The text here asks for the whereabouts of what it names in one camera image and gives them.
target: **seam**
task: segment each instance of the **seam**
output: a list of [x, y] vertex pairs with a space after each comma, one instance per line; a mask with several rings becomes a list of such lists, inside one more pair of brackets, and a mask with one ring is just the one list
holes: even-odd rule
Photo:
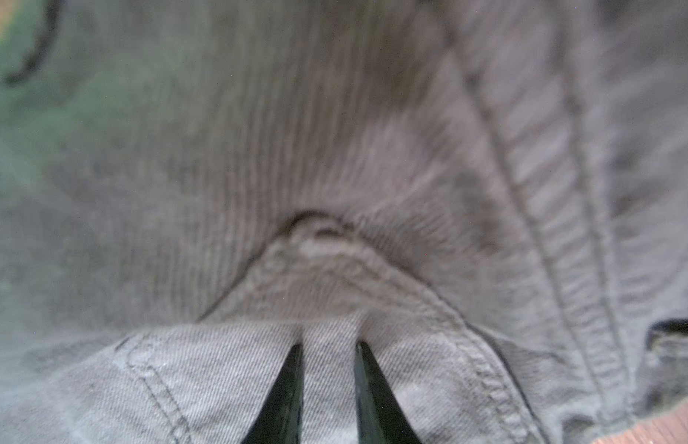
[[[349, 258], [352, 262], [356, 263], [357, 265], [361, 266], [361, 270], [365, 270], [366, 272], [368, 272], [368, 274], [371, 275], [371, 277], [373, 278], [373, 280], [378, 281], [378, 282], [381, 282], [381, 283], [385, 283], [386, 285], [390, 285], [390, 286], [392, 286], [394, 289], [397, 289], [397, 290], [401, 291], [402, 293], [405, 293], [406, 295], [409, 295], [409, 296], [412, 296], [412, 297], [414, 297], [414, 298], [416, 298], [416, 299], [419, 299], [419, 295], [417, 295], [417, 294], [415, 294], [415, 293], [411, 293], [410, 290], [404, 288], [403, 286], [399, 285], [398, 283], [395, 283], [395, 282], [393, 282], [393, 281], [384, 279], [382, 276], [380, 276], [378, 273], [376, 273], [374, 270], [372, 270], [372, 269], [369, 267], [369, 265], [368, 265], [367, 263], [365, 263], [365, 262], [359, 260], [359, 259], [356, 258], [355, 256], [347, 256], [347, 258]], [[280, 267], [273, 267], [273, 268], [271, 268], [271, 269], [267, 269], [267, 268], [265, 267], [265, 268], [266, 268], [266, 269], [264, 270], [265, 272], [267, 272], [267, 271], [273, 271], [273, 273], [268, 273], [268, 276], [266, 277], [266, 279], [262, 280], [262, 281], [259, 282], [257, 285], [255, 285], [255, 286], [250, 290], [251, 292], [259, 292], [260, 290], [262, 290], [263, 288], [265, 288], [265, 287], [267, 287], [268, 285], [272, 284], [272, 283], [273, 283], [275, 280], [277, 280], [278, 278], [281, 278], [282, 276], [285, 276], [286, 274], [291, 274], [291, 273], [296, 273], [296, 274], [299, 274], [299, 275], [303, 274], [303, 271], [301, 271], [301, 270], [292, 270], [291, 267], [289, 267], [289, 264], [291, 263], [291, 261], [287, 260], [287, 257], [284, 257], [284, 258], [283, 258], [283, 257], [277, 257], [277, 256], [276, 256], [276, 257], [275, 257], [275, 260], [281, 262], [281, 263], [283, 264], [283, 267], [281, 267], [281, 268], [280, 268]], [[363, 288], [363, 287], [360, 286], [358, 283], [356, 283], [356, 282], [354, 282], [354, 281], [352, 281], [352, 280], [349, 280], [348, 277], [346, 277], [346, 276], [344, 276], [344, 275], [342, 275], [342, 274], [340, 274], [340, 273], [336, 273], [335, 271], [332, 271], [332, 270], [330, 270], [330, 269], [326, 269], [325, 267], [321, 267], [321, 266], [310, 266], [310, 267], [307, 268], [306, 271], [317, 271], [317, 272], [320, 272], [320, 273], [322, 273], [322, 274], [328, 274], [328, 275], [330, 275], [330, 276], [334, 276], [335, 278], [338, 278], [339, 280], [343, 281], [343, 282], [346, 283], [347, 285], [349, 285], [349, 286], [351, 286], [351, 287], [357, 289], [358, 291], [361, 291], [362, 293], [364, 293], [365, 295], [367, 295], [368, 297], [370, 297], [372, 300], [380, 300], [379, 297], [376, 297], [375, 294], [373, 294], [373, 293], [371, 293], [370, 291], [368, 291], [367, 289]], [[259, 279], [261, 279], [262, 277], [263, 277], [262, 274], [260, 274], [260, 276], [255, 276], [254, 278], [259, 280]], [[457, 322], [457, 319], [456, 319], [456, 318], [459, 317], [459, 315], [457, 315], [457, 312], [456, 312], [455, 310], [451, 309], [451, 308], [447, 305], [447, 303], [445, 302], [445, 300], [442, 299], [441, 297], [439, 297], [439, 296], [437, 295], [437, 293], [433, 292], [433, 291], [430, 290], [430, 289], [428, 289], [428, 290], [431, 291], [433, 294], [435, 294], [435, 295], [436, 295], [436, 299], [439, 300], [439, 301], [442, 301], [442, 302], [446, 305], [446, 307], [448, 308], [448, 310], [449, 310], [449, 311], [453, 314], [453, 316], [455, 317], [455, 319], [452, 320], [453, 328], [455, 329], [455, 331], [457, 331], [457, 332], [458, 332], [459, 334], [461, 334], [461, 335], [465, 335], [465, 336], [470, 337], [470, 333], [467, 332], [466, 329], [465, 329], [463, 326], [461, 326], [459, 322]], [[211, 313], [209, 313], [209, 315], [212, 315], [212, 314], [214, 314], [215, 312], [216, 312], [216, 310], [214, 310], [214, 311], [212, 311]], [[513, 395], [512, 392], [511, 392], [511, 388], [509, 387], [508, 384], [506, 384], [506, 382], [504, 381], [504, 379], [499, 375], [499, 370], [496, 369], [496, 368], [494, 368], [493, 366], [490, 366], [490, 365], [485, 361], [485, 358], [484, 358], [485, 353], [484, 353], [484, 351], [481, 349], [481, 347], [480, 347], [480, 345], [477, 343], [477, 341], [474, 340], [475, 338], [470, 337], [470, 339], [472, 340], [472, 343], [473, 343], [474, 347], [477, 349], [477, 352], [478, 352], [482, 357], [480, 357], [480, 356], [473, 357], [473, 355], [470, 353], [469, 350], [467, 350], [466, 347], [460, 345], [454, 338], [451, 338], [451, 337], [450, 337], [450, 334], [449, 334], [448, 332], [446, 332], [444, 329], [439, 329], [438, 331], [440, 331], [441, 333], [443, 333], [443, 335], [444, 335], [448, 340], [451, 340], [451, 341], [454, 343], [454, 345], [455, 345], [455, 347], [456, 347], [457, 349], [461, 350], [461, 351], [462, 351], [462, 352], [463, 352], [472, 362], [474, 362], [474, 373], [475, 373], [475, 375], [477, 376], [477, 378], [480, 380], [482, 390], [483, 390], [484, 393], [487, 395], [487, 397], [490, 399], [490, 403], [494, 406], [494, 413], [495, 413], [495, 416], [496, 416], [496, 418], [497, 418], [497, 421], [499, 422], [499, 425], [501, 426], [501, 429], [502, 429], [503, 431], [506, 432], [506, 434], [508, 435], [509, 439], [510, 439], [513, 443], [520, 444], [520, 443], [524, 442], [523, 440], [518, 439], [518, 438], [515, 437], [515, 434], [513, 433], [513, 430], [514, 430], [514, 428], [515, 428], [514, 425], [513, 425], [513, 424], [508, 424], [508, 422], [505, 421], [504, 417], [505, 417], [508, 413], [505, 413], [505, 412], [503, 412], [503, 411], [500, 409], [499, 402], [498, 402], [497, 400], [495, 400], [494, 397], [491, 395], [491, 390], [494, 390], [494, 387], [490, 387], [490, 384], [489, 384], [490, 378], [489, 378], [489, 377], [485, 378], [485, 376], [482, 374], [483, 369], [480, 368], [481, 364], [485, 364], [487, 367], [491, 367], [491, 368], [492, 368], [492, 371], [495, 373], [494, 378], [496, 379], [496, 382], [498, 382], [502, 387], [504, 387], [504, 388], [502, 389], [502, 391], [504, 392], [504, 395], [505, 395], [505, 397], [507, 398], [507, 403], [513, 407], [514, 413], [516, 413], [516, 414], [519, 416], [519, 418], [521, 418], [521, 423], [522, 423], [522, 425], [523, 425], [524, 432], [525, 432], [525, 437], [526, 437], [526, 436], [528, 436], [528, 435], [531, 435], [531, 434], [532, 434], [532, 431], [531, 431], [531, 429], [529, 428], [529, 426], [528, 426], [528, 424], [526, 423], [526, 421], [524, 421], [524, 414], [522, 414], [522, 412], [521, 412], [521, 410], [520, 410], [520, 408], [519, 408], [519, 405], [517, 405], [517, 403], [514, 402], [514, 395]]]
[[198, 316], [195, 320], [196, 324], [202, 323], [205, 321], [208, 317], [213, 315], [213, 313], [217, 312], [220, 306], [224, 303], [224, 301], [232, 295], [238, 287], [242, 285], [243, 282], [245, 282], [248, 279], [248, 273], [249, 271], [253, 268], [253, 266], [258, 263], [258, 261], [261, 261], [265, 255], [267, 254], [267, 247], [268, 245], [271, 245], [273, 241], [270, 242], [265, 242], [264, 246], [262, 246], [257, 253], [255, 253], [253, 256], [251, 256], [249, 259], [247, 259], [244, 263], [242, 268], [236, 273], [233, 281], [231, 282], [230, 285], [228, 285], [221, 293], [216, 300], [214, 300], [209, 306], [206, 307], [206, 309], [201, 313], [200, 316]]
[[610, 322], [610, 330], [613, 335], [613, 341], [617, 348], [617, 353], [620, 358], [620, 363], [624, 370], [624, 400], [623, 408], [625, 410], [626, 420], [631, 423], [631, 409], [630, 409], [630, 392], [631, 392], [631, 378], [630, 368], [627, 363], [627, 354], [623, 347], [620, 331], [617, 328], [617, 316], [610, 306], [610, 278], [608, 272], [608, 257], [609, 253], [603, 246], [602, 234], [598, 227], [599, 211], [597, 209], [597, 202], [593, 199], [590, 190], [590, 173], [588, 171], [588, 164], [580, 144], [583, 138], [583, 123], [581, 115], [583, 114], [583, 105], [580, 100], [578, 91], [578, 80], [573, 74], [570, 66], [570, 18], [565, 9], [560, 6], [555, 6], [554, 3], [548, 3], [552, 11], [558, 16], [559, 20], [556, 26], [556, 40], [561, 54], [558, 62], [558, 68], [563, 78], [564, 106], [570, 116], [570, 139], [568, 142], [568, 151], [570, 152], [571, 161], [576, 169], [578, 175], [578, 190], [580, 191], [583, 200], [583, 215], [588, 223], [588, 230], [593, 244], [593, 255], [595, 257], [595, 267], [600, 282], [601, 305], [606, 312], [608, 321]]
[[[459, 34], [454, 30], [450, 29], [449, 25], [447, 24], [446, 20], [442, 17], [440, 17], [440, 14], [437, 13], [436, 16], [438, 17], [438, 21], [440, 25], [448, 30], [448, 34], [450, 35], [450, 39], [452, 39], [453, 44], [455, 42], [459, 43], [461, 41]], [[600, 397], [600, 401], [603, 405], [604, 410], [607, 409], [607, 401], [606, 401], [606, 393], [603, 390], [603, 386], [600, 383], [600, 380], [598, 379], [597, 374], [593, 371], [593, 368], [590, 363], [590, 359], [588, 357], [588, 352], [585, 350], [585, 348], [581, 345], [580, 339], [578, 337], [578, 333], [575, 331], [574, 328], [571, 326], [571, 322], [568, 318], [568, 315], [566, 314], [565, 310], [565, 303], [562, 298], [562, 290], [561, 290], [561, 284], [558, 282], [558, 279], [556, 278], [556, 274], [553, 271], [553, 261], [549, 254], [546, 252], [546, 249], [544, 248], [544, 243], [541, 240], [541, 233], [538, 230], [538, 227], [536, 226], [536, 223], [533, 219], [532, 216], [527, 211], [526, 205], [524, 204], [524, 200], [522, 197], [519, 195], [518, 191], [518, 186], [515, 184], [512, 173], [511, 173], [511, 168], [509, 166], [509, 163], [504, 155], [505, 153], [505, 143], [499, 133], [499, 130], [496, 128], [496, 124], [494, 122], [494, 112], [487, 106], [485, 101], [483, 100], [481, 93], [479, 91], [478, 86], [476, 85], [477, 82], [473, 81], [473, 77], [470, 76], [469, 72], [467, 69], [464, 67], [464, 62], [461, 60], [461, 57], [457, 54], [457, 51], [451, 50], [451, 53], [454, 54], [455, 58], [457, 59], [457, 63], [460, 66], [460, 69], [463, 72], [464, 76], [464, 84], [465, 84], [465, 89], [467, 93], [469, 94], [474, 108], [477, 110], [479, 114], [479, 118], [481, 122], [483, 123], [485, 129], [487, 130], [487, 135], [490, 138], [490, 146], [493, 154], [493, 158], [495, 163], [497, 164], [497, 167], [499, 168], [499, 172], [501, 173], [501, 176], [503, 177], [504, 183], [507, 188], [507, 194], [508, 197], [510, 198], [512, 205], [514, 206], [514, 210], [516, 213], [519, 215], [521, 218], [522, 222], [524, 223], [524, 226], [526, 227], [526, 230], [531, 237], [531, 242], [534, 246], [534, 249], [536, 250], [539, 259], [541, 261], [541, 265], [544, 267], [544, 274], [546, 275], [546, 280], [551, 286], [551, 292], [553, 294], [553, 298], [556, 302], [556, 305], [558, 307], [558, 310], [561, 315], [561, 320], [563, 322], [563, 325], [570, 334], [571, 341], [573, 341], [575, 347], [579, 351], [581, 358], [583, 360], [583, 365], [585, 367], [585, 371], [588, 374], [588, 377], [590, 378], [590, 381], [593, 383], [593, 386], [595, 386], [595, 390], [598, 393], [598, 396]], [[598, 418], [600, 425], [605, 428], [604, 422], [605, 419], [602, 417]]]
[[[263, 258], [263, 257], [261, 256], [261, 257], [258, 258], [258, 260], [266, 260], [266, 259]], [[275, 268], [268, 269], [267, 267], [262, 266], [262, 268], [263, 268], [262, 274], [267, 274], [267, 275], [268, 275], [268, 276], [267, 276], [267, 279], [258, 282], [257, 285], [255, 285], [252, 289], [248, 290], [248, 293], [256, 293], [256, 292], [259, 292], [259, 291], [262, 290], [263, 288], [265, 288], [265, 287], [267, 287], [267, 286], [270, 286], [275, 280], [277, 280], [277, 278], [280, 278], [280, 277], [282, 277], [282, 276], [285, 276], [287, 272], [290, 272], [290, 273], [292, 272], [292, 271], [290, 270], [290, 263], [291, 263], [290, 261], [283, 260], [283, 261], [281, 261], [281, 262], [282, 262], [282, 264], [283, 264], [283, 267], [282, 267], [281, 269], [275, 269]], [[210, 316], [214, 315], [215, 313], [217, 313], [218, 309], [219, 309], [219, 308], [222, 308], [222, 305], [223, 305], [223, 303], [225, 302], [225, 300], [226, 300], [226, 299], [229, 299], [231, 295], [233, 295], [236, 291], [238, 291], [238, 289], [239, 289], [239, 287], [240, 287], [241, 285], [243, 285], [245, 282], [247, 282], [248, 278], [250, 278], [250, 275], [249, 275], [249, 272], [248, 272], [250, 269], [251, 269], [251, 268], [246, 269], [246, 270], [244, 271], [244, 273], [243, 273], [242, 278], [236, 283], [235, 286], [233, 286], [233, 287], [230, 289], [230, 292], [228, 292], [228, 291], [227, 291], [227, 292], [224, 292], [224, 293], [223, 293], [223, 297], [221, 297], [221, 298], [213, 305], [213, 307], [211, 307], [206, 313], [204, 313], [201, 317], [199, 317], [198, 320], [196, 321], [196, 323], [201, 323], [201, 322], [203, 322], [203, 321], [206, 321], [208, 317], [210, 317]], [[261, 279], [262, 279], [262, 276], [252, 276], [251, 279], [261, 280]], [[235, 302], [235, 303], [240, 303], [240, 302], [242, 302], [242, 300], [236, 300], [236, 301], [234, 301], [234, 302]]]
[[[127, 353], [126, 364], [134, 373], [134, 375], [142, 382], [142, 384], [144, 384], [149, 397], [152, 399], [154, 404], [156, 404], [156, 407], [163, 415], [165, 422], [169, 424], [170, 430], [168, 434], [171, 437], [171, 440], [175, 444], [191, 444], [190, 427], [181, 411], [179, 404], [177, 404], [176, 400], [173, 398], [169, 387], [164, 384], [164, 381], [159, 373], [148, 361], [145, 360], [144, 362], [136, 363], [133, 359], [132, 354], [136, 350], [142, 348], [142, 344], [144, 344], [148, 336], [149, 333], [144, 334], [136, 346], [134, 346], [134, 348]], [[166, 395], [164, 396], [158, 394], [155, 390], [156, 388], [161, 388], [163, 391], [165, 391]], [[175, 406], [175, 412], [177, 413], [175, 420], [169, 415], [166, 408], [166, 403], [171, 403]]]
[[[398, 285], [398, 284], [396, 284], [396, 283], [394, 283], [394, 282], [391, 282], [390, 280], [384, 279], [384, 278], [383, 278], [382, 276], [380, 276], [378, 273], [376, 273], [375, 271], [371, 270], [371, 269], [368, 267], [368, 264], [366, 264], [365, 262], [361, 262], [361, 261], [359, 261], [358, 259], [356, 259], [356, 258], [354, 258], [354, 257], [350, 257], [350, 259], [352, 259], [354, 262], [356, 262], [357, 264], [359, 264], [360, 266], [362, 266], [362, 268], [363, 268], [364, 270], [368, 271], [368, 272], [372, 275], [372, 277], [373, 277], [375, 280], [377, 280], [377, 281], [379, 281], [379, 282], [383, 282], [383, 283], [385, 283], [385, 284], [387, 284], [387, 285], [390, 285], [390, 286], [394, 287], [395, 289], [400, 290], [401, 292], [406, 293], [406, 294], [408, 294], [408, 295], [410, 295], [410, 296], [412, 296], [412, 297], [416, 297], [416, 298], [418, 297], [418, 295], [416, 295], [415, 293], [411, 293], [411, 292], [408, 291], [407, 289], [404, 289], [402, 286], [400, 286], [400, 285]], [[373, 300], [376, 299], [376, 296], [375, 296], [373, 293], [369, 292], [367, 289], [361, 287], [358, 283], [354, 282], [353, 280], [348, 279], [348, 277], [346, 277], [346, 276], [344, 276], [344, 275], [342, 275], [342, 274], [340, 274], [340, 273], [336, 273], [335, 271], [332, 271], [332, 270], [329, 270], [329, 269], [325, 269], [325, 268], [320, 267], [320, 266], [314, 266], [314, 267], [313, 267], [312, 269], [310, 269], [310, 270], [320, 271], [320, 272], [322, 272], [322, 273], [324, 273], [324, 274], [329, 274], [329, 275], [331, 275], [331, 276], [337, 277], [337, 278], [341, 279], [342, 281], [344, 281], [347, 285], [349, 285], [349, 286], [351, 286], [351, 287], [354, 287], [355, 289], [357, 289], [357, 290], [361, 291], [362, 293], [366, 294], [366, 295], [367, 295], [368, 297], [370, 297], [371, 299], [373, 299]], [[478, 379], [480, 380], [480, 382], [481, 382], [481, 386], [482, 386], [482, 389], [483, 389], [483, 391], [484, 391], [484, 394], [487, 395], [487, 397], [488, 397], [488, 398], [490, 399], [490, 401], [491, 401], [491, 404], [494, 406], [494, 413], [495, 413], [495, 416], [497, 417], [497, 420], [499, 421], [499, 423], [500, 423], [500, 425], [501, 425], [501, 428], [507, 433], [508, 437], [510, 438], [510, 440], [511, 440], [512, 442], [514, 442], [514, 443], [522, 443], [522, 442], [524, 442], [524, 439], [523, 439], [523, 438], [521, 438], [521, 439], [520, 439], [520, 438], [517, 438], [516, 435], [514, 434], [514, 428], [515, 428], [514, 425], [509, 424], [509, 423], [505, 420], [505, 417], [508, 416], [508, 412], [503, 412], [503, 411], [500, 409], [500, 406], [499, 406], [500, 403], [499, 403], [499, 401], [496, 400], [496, 399], [494, 399], [494, 397], [491, 395], [492, 391], [494, 391], [495, 388], [490, 387], [490, 385], [489, 385], [489, 382], [488, 382], [488, 381], [489, 381], [490, 377], [485, 377], [485, 376], [482, 374], [483, 371], [484, 371], [484, 369], [483, 369], [482, 367], [487, 367], [487, 368], [491, 367], [492, 371], [494, 372], [494, 375], [492, 376], [492, 378], [496, 379], [496, 382], [498, 382], [502, 387], [504, 387], [504, 388], [502, 389], [502, 391], [505, 392], [504, 395], [507, 397], [507, 403], [508, 403], [510, 406], [512, 406], [512, 407], [514, 408], [514, 413], [516, 413], [517, 415], [519, 415], [519, 418], [520, 418], [521, 421], [522, 421], [521, 423], [522, 423], [522, 425], [523, 425], [523, 427], [524, 427], [524, 431], [525, 431], [525, 437], [524, 437], [524, 438], [526, 438], [528, 435], [531, 435], [531, 434], [532, 434], [532, 433], [531, 433], [531, 430], [530, 430], [528, 424], [526, 424], [526, 422], [524, 421], [524, 415], [521, 413], [521, 410], [520, 410], [519, 406], [517, 405], [516, 402], [514, 402], [514, 395], [511, 393], [511, 389], [509, 388], [508, 384], [505, 383], [504, 379], [499, 375], [499, 369], [494, 368], [494, 366], [491, 366], [491, 365], [489, 364], [489, 362], [487, 362], [487, 360], [486, 360], [485, 357], [484, 357], [486, 354], [485, 354], [484, 351], [481, 349], [480, 345], [477, 343], [477, 340], [476, 340], [477, 338], [474, 337], [474, 336], [471, 334], [470, 331], [467, 331], [467, 329], [466, 329], [464, 326], [462, 326], [462, 325], [458, 322], [458, 319], [457, 319], [457, 318], [459, 317], [459, 315], [457, 315], [457, 312], [456, 312], [454, 309], [452, 309], [452, 308], [446, 303], [446, 301], [443, 300], [441, 297], [437, 296], [437, 299], [438, 299], [439, 301], [443, 302], [443, 303], [446, 305], [446, 307], [447, 307], [448, 309], [451, 310], [451, 313], [454, 313], [454, 318], [453, 318], [451, 321], [452, 321], [453, 328], [455, 329], [455, 331], [456, 331], [458, 334], [460, 334], [460, 335], [464, 335], [464, 336], [468, 337], [468, 338], [471, 340], [471, 342], [473, 343], [474, 348], [477, 349], [477, 352], [478, 352], [481, 356], [473, 356], [473, 355], [470, 353], [470, 351], [468, 350], [468, 347], [465, 347], [464, 345], [458, 343], [458, 341], [457, 341], [454, 337], [451, 337], [451, 336], [450, 336], [450, 333], [449, 333], [449, 332], [447, 332], [447, 331], [446, 331], [445, 329], [443, 329], [443, 328], [440, 328], [439, 325], [434, 324], [434, 325], [433, 325], [433, 329], [436, 330], [438, 333], [442, 333], [448, 340], [450, 340], [450, 341], [455, 345], [455, 347], [456, 347], [458, 350], [462, 351], [462, 352], [467, 356], [468, 359], [470, 359], [472, 362], [474, 362], [474, 373], [475, 373], [475, 375], [477, 376], [477, 378], [478, 378]]]

